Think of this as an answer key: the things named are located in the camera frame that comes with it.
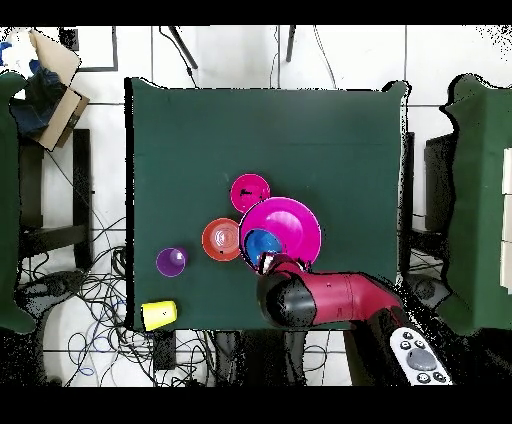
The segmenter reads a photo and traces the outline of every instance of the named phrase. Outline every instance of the cup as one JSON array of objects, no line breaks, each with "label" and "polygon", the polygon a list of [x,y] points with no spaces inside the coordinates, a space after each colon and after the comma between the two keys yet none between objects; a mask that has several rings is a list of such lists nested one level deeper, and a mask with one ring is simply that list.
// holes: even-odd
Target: cup
[{"label": "cup", "polygon": [[156,267],[165,277],[176,277],[185,269],[187,252],[182,247],[168,247],[156,258]]}]

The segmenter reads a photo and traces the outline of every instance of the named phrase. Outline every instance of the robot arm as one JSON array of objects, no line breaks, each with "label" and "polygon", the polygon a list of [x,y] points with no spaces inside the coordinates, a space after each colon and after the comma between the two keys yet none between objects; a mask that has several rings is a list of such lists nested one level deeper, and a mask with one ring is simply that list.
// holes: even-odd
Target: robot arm
[{"label": "robot arm", "polygon": [[284,254],[263,255],[257,297],[277,327],[350,321],[347,358],[373,385],[451,384],[396,294],[363,273],[312,273]]},{"label": "robot arm", "polygon": [[[284,254],[272,256],[260,273],[258,301],[265,317],[276,326],[367,321],[380,310],[402,308],[394,293],[363,273],[306,272]],[[396,319],[397,325],[404,324]]]}]

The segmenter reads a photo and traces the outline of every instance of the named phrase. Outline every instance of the black chair leg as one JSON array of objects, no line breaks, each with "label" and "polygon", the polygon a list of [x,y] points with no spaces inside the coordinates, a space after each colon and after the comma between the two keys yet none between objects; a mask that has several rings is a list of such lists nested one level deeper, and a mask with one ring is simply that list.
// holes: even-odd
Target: black chair leg
[{"label": "black chair leg", "polygon": [[293,52],[293,40],[295,38],[295,28],[297,25],[290,25],[290,31],[288,32],[288,48],[286,49],[286,61],[292,61],[292,52]]},{"label": "black chair leg", "polygon": [[169,31],[171,31],[171,34],[174,37],[174,39],[176,40],[176,42],[178,43],[179,48],[181,49],[181,51],[183,52],[185,57],[190,62],[190,66],[192,66],[192,69],[197,69],[197,63],[194,60],[194,58],[192,57],[192,55],[190,54],[190,52],[188,51],[187,46],[185,46],[185,43],[181,39],[180,34],[178,33],[176,27],[170,26]]}]

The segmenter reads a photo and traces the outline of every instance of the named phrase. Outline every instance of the tiled floor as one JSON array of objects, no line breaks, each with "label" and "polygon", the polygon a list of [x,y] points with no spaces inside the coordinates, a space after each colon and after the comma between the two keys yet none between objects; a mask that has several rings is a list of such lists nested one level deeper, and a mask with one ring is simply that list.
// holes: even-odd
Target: tiled floor
[{"label": "tiled floor", "polygon": [[[39,28],[56,37],[56,28]],[[338,88],[381,89],[387,82],[407,80],[412,86],[408,100],[408,129],[416,133],[414,214],[415,226],[421,228],[425,215],[423,147],[425,141],[452,131],[448,118],[438,107],[447,101],[450,82],[459,74],[476,73],[487,81],[509,86],[512,83],[512,30],[499,27],[475,26],[319,26],[321,40]],[[206,26],[183,27],[182,37],[199,64],[194,78],[199,87],[261,88],[277,86],[277,63],[270,79],[272,59],[276,53],[275,26]],[[79,28],[87,40],[84,66],[103,66],[112,52],[107,42],[109,31]],[[288,26],[281,29],[282,89],[332,89],[331,79],[318,48],[313,27],[297,27],[293,59],[287,63]],[[172,45],[158,27],[117,27],[117,72],[80,72],[72,87],[91,99],[78,123],[78,128],[91,130],[93,207],[95,234],[103,227],[125,216],[125,132],[123,77],[144,77],[165,87],[193,87],[185,66]],[[53,152],[64,172],[71,177],[72,140],[63,149]],[[53,162],[44,162],[44,216],[46,226],[71,223],[72,188]],[[111,245],[125,243],[125,221],[121,220],[108,237]],[[95,251],[108,246],[105,235],[95,242]],[[40,262],[34,258],[32,266]],[[43,270],[73,269],[71,249],[60,249],[50,255]],[[108,272],[108,261],[96,266],[98,273]],[[77,298],[56,307],[48,320],[44,348],[45,363],[50,375],[67,380],[77,367],[82,346],[78,338],[77,352],[68,356],[67,344],[75,332],[85,333],[92,324],[90,311]],[[180,340],[194,336],[180,332]],[[350,385],[350,375],[344,354],[343,335],[331,332],[310,332],[304,357],[310,385]],[[180,356],[189,357],[190,344],[180,348]],[[329,353],[325,366],[325,355]],[[115,359],[112,351],[102,352],[101,346],[90,353],[72,385],[96,386],[98,378]],[[149,361],[143,364],[149,372]],[[195,375],[204,378],[204,367]],[[170,373],[165,381],[171,379]],[[103,386],[151,385],[139,365],[127,359],[116,361],[111,373],[105,374]]]}]

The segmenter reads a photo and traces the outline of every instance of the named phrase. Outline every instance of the white floor tile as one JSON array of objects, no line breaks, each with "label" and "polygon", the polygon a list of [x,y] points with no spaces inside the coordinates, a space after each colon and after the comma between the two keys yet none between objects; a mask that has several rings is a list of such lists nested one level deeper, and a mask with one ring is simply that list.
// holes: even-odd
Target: white floor tile
[{"label": "white floor tile", "polygon": [[[202,72],[208,72],[207,65],[199,56],[197,44],[197,27],[182,27],[178,30],[183,42],[197,62]],[[153,31],[153,82],[162,87],[181,88],[194,87],[192,80],[187,74],[187,67],[180,57],[178,50],[171,40],[160,34],[159,27],[152,27]],[[162,33],[171,37],[167,27],[162,27]],[[206,87],[201,83],[201,75],[193,71],[194,79],[199,87]]]},{"label": "white floor tile", "polygon": [[306,335],[306,344],[304,349],[306,352],[322,352],[322,349],[327,349],[327,335],[329,331],[326,330],[311,330]]},{"label": "white floor tile", "polygon": [[410,25],[407,27],[407,80],[410,104],[443,105],[448,86],[475,73],[493,85],[512,83],[512,35],[498,26]]},{"label": "white floor tile", "polygon": [[[312,25],[297,26],[290,63],[284,60],[288,27],[282,29],[281,88],[332,89]],[[319,25],[318,32],[338,88],[381,90],[390,81],[403,80],[403,25]]]},{"label": "white floor tile", "polygon": [[343,331],[333,330],[329,336],[329,344],[327,345],[329,352],[345,352],[345,338]]},{"label": "white floor tile", "polygon": [[[77,128],[90,130],[94,194],[93,228],[103,228],[126,216],[126,130],[122,106],[88,106]],[[124,221],[113,228],[126,228]]]},{"label": "white floor tile", "polygon": [[66,246],[48,252],[46,255],[36,255],[32,258],[23,259],[23,270],[20,276],[20,283],[30,281],[29,271],[33,279],[41,278],[42,274],[51,274],[57,271],[74,271],[76,269],[73,246]]},{"label": "white floor tile", "polygon": [[78,72],[71,83],[92,103],[124,103],[124,77],[151,80],[151,27],[118,26],[116,34],[118,71]]},{"label": "white floor tile", "polygon": [[[299,25],[292,61],[286,62],[288,25],[281,26],[281,88],[332,89],[325,59],[311,25]],[[154,82],[165,87],[193,87],[172,45],[154,27]],[[162,31],[169,35],[166,28]],[[404,26],[319,26],[318,31],[338,88],[380,90],[404,76]],[[182,38],[198,64],[199,87],[270,87],[277,52],[274,25],[184,27]],[[277,86],[275,59],[272,85]]]},{"label": "white floor tile", "polygon": [[[85,335],[93,323],[91,312],[78,297],[74,296],[54,306],[46,322],[43,349],[67,350],[71,336],[77,332]],[[73,337],[70,342],[70,349],[80,350],[84,346],[83,338],[79,336]]]},{"label": "white floor tile", "polygon": [[73,182],[73,137],[64,147],[56,147],[53,152],[45,151],[44,154],[41,211],[45,228],[73,225],[73,186],[70,181]]},{"label": "white floor tile", "polygon": [[[304,354],[304,369],[318,368],[324,362],[319,353]],[[329,353],[325,366],[306,372],[308,386],[350,386],[352,384],[347,356],[343,353]]]},{"label": "white floor tile", "polygon": [[413,213],[425,215],[425,159],[427,140],[451,134],[450,119],[435,107],[408,108],[408,129],[414,133],[414,192]]},{"label": "white floor tile", "polygon": [[[78,352],[72,352],[71,356],[75,362],[83,359],[78,356]],[[137,363],[130,362],[128,359],[120,356],[112,366],[112,374],[109,367],[114,361],[115,353],[93,352],[88,354],[80,367],[82,373],[78,372],[73,378],[71,387],[98,387],[101,383],[103,374],[102,387],[151,387],[153,383],[141,369]],[[46,374],[49,377],[59,377],[65,384],[77,371],[78,366],[74,364],[67,352],[44,352],[44,364]],[[150,361],[142,362],[142,366],[152,375]]]},{"label": "white floor tile", "polygon": [[80,68],[110,68],[114,66],[114,45],[111,26],[78,26]]}]

